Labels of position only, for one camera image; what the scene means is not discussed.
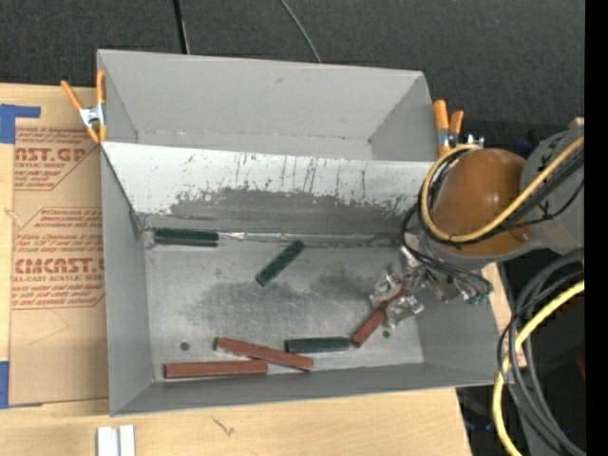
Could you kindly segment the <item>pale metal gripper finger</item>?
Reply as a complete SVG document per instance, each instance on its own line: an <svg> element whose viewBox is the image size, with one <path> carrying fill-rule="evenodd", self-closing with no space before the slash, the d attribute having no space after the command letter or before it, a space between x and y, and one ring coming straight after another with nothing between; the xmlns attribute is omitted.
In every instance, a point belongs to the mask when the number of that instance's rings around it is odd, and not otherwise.
<svg viewBox="0 0 608 456"><path fill-rule="evenodd" d="M406 289L407 282L403 276L389 265L383 269L374 283L369 299L370 302L391 302Z"/></svg>
<svg viewBox="0 0 608 456"><path fill-rule="evenodd" d="M423 310L424 305L416 295L401 294L387 305L383 325L394 329L408 317L416 316Z"/></svg>

